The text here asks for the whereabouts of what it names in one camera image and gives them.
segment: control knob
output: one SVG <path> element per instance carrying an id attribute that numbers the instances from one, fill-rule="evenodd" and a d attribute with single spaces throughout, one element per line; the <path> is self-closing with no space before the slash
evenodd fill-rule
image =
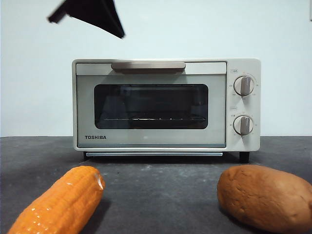
<path id="1" fill-rule="evenodd" d="M 254 89 L 254 82 L 250 76 L 242 76 L 235 80 L 234 89 L 241 96 L 247 96 Z"/>
<path id="2" fill-rule="evenodd" d="M 248 135 L 253 130 L 253 121 L 248 116 L 239 116 L 234 120 L 233 127 L 240 135 Z"/>

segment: oven window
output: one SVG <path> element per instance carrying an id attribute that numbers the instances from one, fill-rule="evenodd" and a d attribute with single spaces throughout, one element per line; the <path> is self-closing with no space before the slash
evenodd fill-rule
<path id="1" fill-rule="evenodd" d="M 204 129 L 208 87 L 204 84 L 99 84 L 94 88 L 99 129 Z"/>

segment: orange corn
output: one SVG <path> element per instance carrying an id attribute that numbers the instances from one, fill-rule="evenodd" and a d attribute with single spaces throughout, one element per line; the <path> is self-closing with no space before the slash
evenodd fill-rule
<path id="1" fill-rule="evenodd" d="M 34 200 L 8 234 L 78 234 L 98 206 L 104 188 L 96 168 L 75 167 Z"/>

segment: white wall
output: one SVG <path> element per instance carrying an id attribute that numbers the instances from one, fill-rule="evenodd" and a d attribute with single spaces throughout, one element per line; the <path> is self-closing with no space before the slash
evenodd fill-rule
<path id="1" fill-rule="evenodd" d="M 116 0 L 123 40 L 59 3 L 1 1 L 1 136 L 72 134 L 74 59 L 214 57 L 261 59 L 263 136 L 312 135 L 309 0 Z"/>

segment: dark gray surface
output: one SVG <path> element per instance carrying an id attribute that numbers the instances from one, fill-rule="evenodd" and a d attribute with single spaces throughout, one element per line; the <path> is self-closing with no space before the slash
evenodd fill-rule
<path id="1" fill-rule="evenodd" d="M 265 233 L 236 222 L 218 207 L 219 176 L 239 164 L 238 153 L 83 162 L 71 137 L 4 137 L 0 143 L 2 233 L 35 198 L 79 165 L 97 167 L 106 181 L 103 199 L 83 234 Z M 250 163 L 312 183 L 312 137 L 262 137 Z"/>

